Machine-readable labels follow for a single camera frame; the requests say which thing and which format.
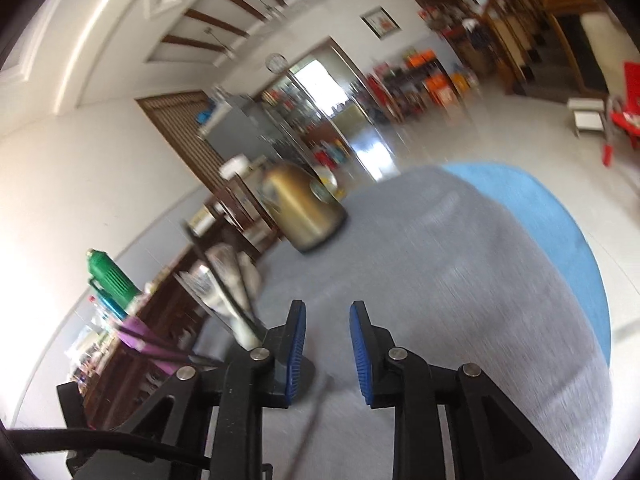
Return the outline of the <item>dark wooden sideboard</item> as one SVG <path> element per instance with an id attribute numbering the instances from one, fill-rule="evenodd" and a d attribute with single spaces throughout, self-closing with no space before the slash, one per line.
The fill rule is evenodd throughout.
<path id="1" fill-rule="evenodd" d="M 196 255 L 188 247 L 168 266 L 151 298 L 134 316 L 171 350 L 192 349 L 204 324 L 204 311 L 177 280 L 177 273 L 193 263 Z M 111 429 L 121 424 L 156 389 L 152 380 L 167 376 L 149 358 L 115 341 L 82 394 L 89 426 Z"/>

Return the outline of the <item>white plastic spoon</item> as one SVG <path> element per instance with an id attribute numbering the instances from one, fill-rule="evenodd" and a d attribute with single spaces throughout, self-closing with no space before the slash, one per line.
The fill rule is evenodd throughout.
<path id="1" fill-rule="evenodd" d="M 262 291 L 262 276 L 245 252 L 239 252 L 236 255 L 236 263 L 238 264 L 242 307 L 253 318 L 257 318 L 255 306 Z"/>

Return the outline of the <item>bronze electric kettle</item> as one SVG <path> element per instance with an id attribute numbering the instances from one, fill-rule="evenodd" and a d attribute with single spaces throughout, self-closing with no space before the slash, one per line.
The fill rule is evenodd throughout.
<path id="1" fill-rule="evenodd" d="M 336 234 L 347 211 L 317 176 L 290 162 L 269 166 L 258 198 L 284 237 L 299 252 L 311 252 Z"/>

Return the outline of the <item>grey refrigerator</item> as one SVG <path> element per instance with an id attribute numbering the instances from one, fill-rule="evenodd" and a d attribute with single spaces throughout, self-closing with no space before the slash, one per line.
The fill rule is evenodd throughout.
<path id="1" fill-rule="evenodd" d="M 248 96 L 210 100 L 196 116 L 198 136 L 223 160 L 244 155 L 249 160 L 265 157 L 296 165 L 305 163 L 292 136 Z"/>

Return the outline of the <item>red plastic child chair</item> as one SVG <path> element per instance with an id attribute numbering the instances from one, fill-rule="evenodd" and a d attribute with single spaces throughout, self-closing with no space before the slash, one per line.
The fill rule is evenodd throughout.
<path id="1" fill-rule="evenodd" d="M 605 144 L 602 162 L 609 167 L 613 161 L 613 138 L 621 131 L 637 151 L 639 148 L 639 67 L 636 62 L 624 63 L 626 96 L 609 96 L 605 104 L 604 133 Z"/>

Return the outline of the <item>dark chopstick five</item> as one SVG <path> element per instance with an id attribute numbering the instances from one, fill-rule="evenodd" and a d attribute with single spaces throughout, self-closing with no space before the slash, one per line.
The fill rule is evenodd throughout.
<path id="1" fill-rule="evenodd" d="M 216 318 L 245 350 L 257 348 L 266 329 L 257 318 L 240 255 L 248 256 L 246 239 L 226 220 L 212 224 L 213 245 L 206 247 L 208 233 L 198 234 L 184 222 L 183 231 L 192 244 L 196 261 L 178 281 L 196 303 Z"/>

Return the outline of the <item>small white step stool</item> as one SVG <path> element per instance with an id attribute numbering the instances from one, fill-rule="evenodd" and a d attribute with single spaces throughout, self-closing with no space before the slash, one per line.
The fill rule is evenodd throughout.
<path id="1" fill-rule="evenodd" d="M 584 132 L 605 135 L 605 102 L 603 100 L 570 98 L 566 106 L 573 117 L 575 136 L 579 138 Z"/>

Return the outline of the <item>grey table cloth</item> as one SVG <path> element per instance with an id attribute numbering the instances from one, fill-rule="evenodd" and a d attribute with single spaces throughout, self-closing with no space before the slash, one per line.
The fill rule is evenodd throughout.
<path id="1" fill-rule="evenodd" d="M 524 172 L 411 170 L 352 193 L 346 226 L 302 254 L 259 259 L 255 309 L 268 326 L 307 308 L 316 369 L 285 411 L 264 417 L 279 479 L 386 479 L 393 414 L 359 392 L 348 310 L 362 300 L 401 346 L 446 368 L 473 362 L 529 418 L 577 477 L 596 476 L 608 443 L 611 327 L 582 231 Z"/>

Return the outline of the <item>dark chopstick six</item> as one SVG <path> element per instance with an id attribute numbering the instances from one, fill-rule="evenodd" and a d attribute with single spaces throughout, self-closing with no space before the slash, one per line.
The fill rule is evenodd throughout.
<path id="1" fill-rule="evenodd" d="M 161 356 L 161 355 L 147 356 L 149 359 L 162 360 L 167 362 L 191 363 L 197 366 L 209 366 L 209 367 L 218 367 L 224 364 L 224 362 L 211 359 L 208 356 L 201 356 L 200 354 L 182 351 L 172 346 L 171 344 L 168 344 L 168 342 L 163 341 L 162 338 L 158 338 L 157 336 L 156 338 L 158 339 L 156 343 L 157 347 L 161 348 L 163 352 L 169 353 L 169 356 Z"/>

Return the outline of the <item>round wall clock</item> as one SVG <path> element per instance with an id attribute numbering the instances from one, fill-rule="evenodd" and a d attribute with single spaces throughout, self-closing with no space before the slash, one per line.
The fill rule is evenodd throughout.
<path id="1" fill-rule="evenodd" d="M 273 74 L 280 74 L 288 69 L 288 60 L 281 53 L 271 53 L 265 59 L 266 69 Z"/>

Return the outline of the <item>green thermos jug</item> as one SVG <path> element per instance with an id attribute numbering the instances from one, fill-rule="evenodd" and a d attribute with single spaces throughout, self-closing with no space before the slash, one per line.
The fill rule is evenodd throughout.
<path id="1" fill-rule="evenodd" d="M 89 249 L 87 266 L 89 283 L 112 298 L 122 309 L 127 310 L 141 295 L 141 290 L 106 252 Z"/>

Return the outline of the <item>purple thermos bottle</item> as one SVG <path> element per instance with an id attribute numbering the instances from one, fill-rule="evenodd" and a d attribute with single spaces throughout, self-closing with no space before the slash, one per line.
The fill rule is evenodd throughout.
<path id="1" fill-rule="evenodd" d="M 159 356 L 162 349 L 157 347 L 156 335 L 140 318 L 129 315 L 117 327 L 117 336 L 128 348 L 142 356 Z"/>

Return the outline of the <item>steel bowl in plastic bag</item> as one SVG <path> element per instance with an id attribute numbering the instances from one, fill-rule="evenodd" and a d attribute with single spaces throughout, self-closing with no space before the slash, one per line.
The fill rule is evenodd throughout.
<path id="1" fill-rule="evenodd" d="M 236 263 L 238 253 L 227 243 L 220 243 L 206 250 L 206 256 L 227 292 L 220 288 L 213 271 L 202 260 L 194 263 L 189 270 L 178 273 L 178 282 L 186 291 L 198 300 L 207 313 L 218 316 L 229 327 L 239 321 L 233 312 L 234 302 L 248 318 L 251 317 L 241 304 L 239 272 Z"/>

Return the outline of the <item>framed wall picture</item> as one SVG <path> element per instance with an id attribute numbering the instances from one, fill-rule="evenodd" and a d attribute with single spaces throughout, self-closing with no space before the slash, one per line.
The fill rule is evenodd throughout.
<path id="1" fill-rule="evenodd" d="M 384 8 L 382 8 L 382 6 L 378 6 L 377 8 L 362 14 L 360 18 L 379 40 L 400 31 L 398 23 Z"/>

